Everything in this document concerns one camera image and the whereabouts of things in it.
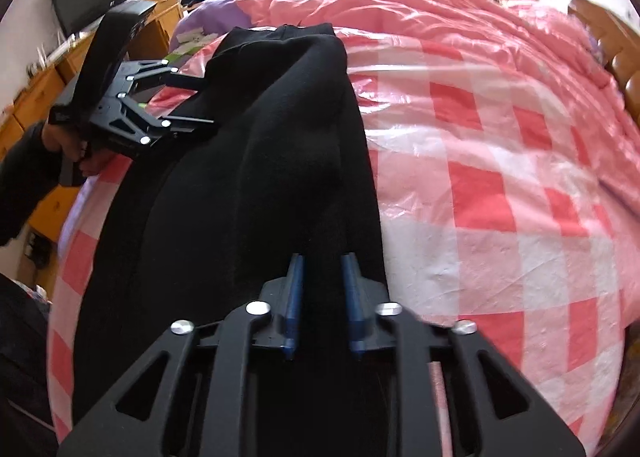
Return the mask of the person's left hand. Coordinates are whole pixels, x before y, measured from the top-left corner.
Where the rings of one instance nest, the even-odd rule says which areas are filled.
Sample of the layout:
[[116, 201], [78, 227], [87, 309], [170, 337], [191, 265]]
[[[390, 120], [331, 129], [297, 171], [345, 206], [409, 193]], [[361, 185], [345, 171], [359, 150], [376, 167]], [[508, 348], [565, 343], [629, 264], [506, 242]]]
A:
[[48, 151], [62, 151], [67, 159], [77, 163], [84, 177], [98, 175], [116, 156], [113, 151], [105, 148], [87, 152], [87, 146], [77, 132], [49, 122], [43, 125], [41, 140]]

